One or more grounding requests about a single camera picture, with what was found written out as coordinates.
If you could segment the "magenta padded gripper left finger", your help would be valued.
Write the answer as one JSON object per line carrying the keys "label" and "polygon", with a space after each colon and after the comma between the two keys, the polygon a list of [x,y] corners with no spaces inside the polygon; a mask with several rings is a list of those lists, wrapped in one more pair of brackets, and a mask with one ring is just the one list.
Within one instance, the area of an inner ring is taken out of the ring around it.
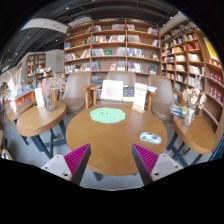
{"label": "magenta padded gripper left finger", "polygon": [[54,156],[42,169],[79,185],[90,155],[91,146],[85,144],[65,156]]}

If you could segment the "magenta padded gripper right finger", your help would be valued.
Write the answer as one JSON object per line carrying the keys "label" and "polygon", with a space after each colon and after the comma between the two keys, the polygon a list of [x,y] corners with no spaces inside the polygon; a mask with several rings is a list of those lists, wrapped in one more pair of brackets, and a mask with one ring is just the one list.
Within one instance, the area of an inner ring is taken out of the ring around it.
{"label": "magenta padded gripper right finger", "polygon": [[137,144],[132,145],[132,155],[144,185],[182,169],[182,166],[169,155],[157,155]]}

